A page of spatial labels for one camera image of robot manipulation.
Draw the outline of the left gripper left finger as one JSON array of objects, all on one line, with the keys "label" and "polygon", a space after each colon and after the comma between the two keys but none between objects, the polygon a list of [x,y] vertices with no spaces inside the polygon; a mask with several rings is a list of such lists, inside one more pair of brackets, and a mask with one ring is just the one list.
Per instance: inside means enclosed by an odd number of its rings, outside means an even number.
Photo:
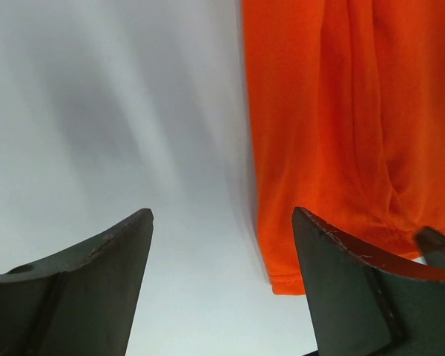
[{"label": "left gripper left finger", "polygon": [[144,208],[0,274],[0,355],[124,355],[151,247]]}]

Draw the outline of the orange t shirt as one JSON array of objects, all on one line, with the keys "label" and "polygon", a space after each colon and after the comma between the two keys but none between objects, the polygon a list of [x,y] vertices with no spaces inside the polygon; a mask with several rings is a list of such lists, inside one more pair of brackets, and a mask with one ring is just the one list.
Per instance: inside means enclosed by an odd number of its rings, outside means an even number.
[{"label": "orange t shirt", "polygon": [[244,1],[257,240],[275,294],[305,291],[304,207],[414,259],[445,234],[445,1]]}]

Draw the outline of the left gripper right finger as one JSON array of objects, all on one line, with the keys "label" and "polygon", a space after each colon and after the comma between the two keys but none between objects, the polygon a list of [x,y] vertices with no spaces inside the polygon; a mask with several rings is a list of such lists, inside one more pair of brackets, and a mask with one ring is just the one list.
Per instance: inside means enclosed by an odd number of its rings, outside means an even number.
[{"label": "left gripper right finger", "polygon": [[318,355],[445,355],[445,269],[296,208],[294,241]]}]

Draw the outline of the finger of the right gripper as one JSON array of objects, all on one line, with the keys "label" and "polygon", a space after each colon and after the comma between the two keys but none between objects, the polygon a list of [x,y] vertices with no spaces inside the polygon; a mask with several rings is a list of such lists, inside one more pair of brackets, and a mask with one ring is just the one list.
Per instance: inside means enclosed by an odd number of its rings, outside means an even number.
[{"label": "finger of the right gripper", "polygon": [[428,266],[445,269],[445,236],[425,227],[415,235],[415,243]]}]

